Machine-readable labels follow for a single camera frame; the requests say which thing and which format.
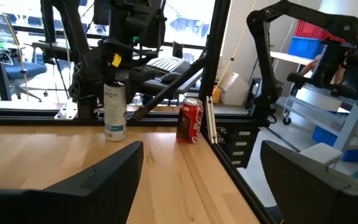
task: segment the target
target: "blue office chair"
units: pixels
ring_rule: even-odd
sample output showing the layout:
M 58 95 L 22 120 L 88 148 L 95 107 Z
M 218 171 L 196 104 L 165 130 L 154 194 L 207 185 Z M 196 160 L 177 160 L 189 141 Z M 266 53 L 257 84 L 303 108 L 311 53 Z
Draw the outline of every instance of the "blue office chair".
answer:
M 3 15 L 0 14 L 0 39 L 6 40 L 8 42 L 12 42 L 13 37 L 12 37 L 12 35 L 10 35 L 10 32 L 9 32 L 10 24 L 6 24 L 6 27 L 2 27 L 1 24 L 3 22 L 6 22 L 6 20 L 5 20 L 5 18 L 3 18 Z M 22 86 L 25 83 L 25 80 L 24 80 L 23 74 L 20 72 L 22 70 L 22 67 L 21 67 L 20 61 L 18 61 L 18 60 L 16 62 L 14 62 L 13 65 L 6 65 L 5 69 L 6 69 L 6 75 L 10 82 L 9 85 L 11 87 L 11 94 L 12 95 L 16 94 L 17 98 L 21 99 L 21 94 L 22 93 L 27 94 L 27 91 Z M 36 57 L 35 50 L 34 50 L 32 63 L 24 62 L 24 68 L 27 70 L 27 81 L 30 81 L 37 75 L 43 74 L 47 71 L 47 68 L 44 65 L 44 63 L 38 62 L 36 60 L 37 60 L 37 57 Z M 29 88 L 29 90 L 41 90 L 41 89 Z M 39 98 L 38 96 L 35 96 L 32 93 L 29 93 L 29 96 L 34 97 L 34 98 L 38 99 L 39 101 L 42 101 L 41 98 Z

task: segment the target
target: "chair wheel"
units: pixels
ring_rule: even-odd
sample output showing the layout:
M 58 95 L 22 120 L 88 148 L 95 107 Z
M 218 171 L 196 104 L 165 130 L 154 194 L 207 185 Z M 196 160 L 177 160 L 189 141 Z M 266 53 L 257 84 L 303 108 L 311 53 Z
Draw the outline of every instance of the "chair wheel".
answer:
M 291 118 L 288 118 L 288 119 L 283 118 L 284 125 L 289 125 L 289 124 L 291 124 L 291 122 L 292 122 Z

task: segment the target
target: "yellow tag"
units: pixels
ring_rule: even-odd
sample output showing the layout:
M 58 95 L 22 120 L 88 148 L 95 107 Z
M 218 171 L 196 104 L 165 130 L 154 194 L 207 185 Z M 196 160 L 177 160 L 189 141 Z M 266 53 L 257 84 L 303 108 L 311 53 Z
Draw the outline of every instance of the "yellow tag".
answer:
M 114 59 L 111 64 L 118 68 L 118 65 L 121 63 L 121 56 L 117 53 L 114 54 Z

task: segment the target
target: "drink can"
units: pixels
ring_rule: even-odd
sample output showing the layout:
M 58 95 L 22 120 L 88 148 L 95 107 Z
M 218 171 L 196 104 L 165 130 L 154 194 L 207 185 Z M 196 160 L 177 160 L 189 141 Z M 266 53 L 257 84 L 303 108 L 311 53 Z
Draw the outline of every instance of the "drink can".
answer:
M 117 81 L 104 84 L 104 135 L 109 141 L 121 141 L 126 137 L 125 89 L 125 84 Z
M 180 105 L 177 141 L 196 143 L 203 120 L 203 102 L 196 98 L 185 98 Z

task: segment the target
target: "white can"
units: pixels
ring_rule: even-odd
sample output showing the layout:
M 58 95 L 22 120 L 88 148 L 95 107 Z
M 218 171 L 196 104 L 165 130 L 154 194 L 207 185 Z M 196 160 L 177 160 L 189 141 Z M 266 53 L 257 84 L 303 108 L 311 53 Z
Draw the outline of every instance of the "white can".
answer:
M 127 134 L 127 103 L 125 85 L 121 82 L 104 84 L 104 134 L 109 141 L 121 141 Z

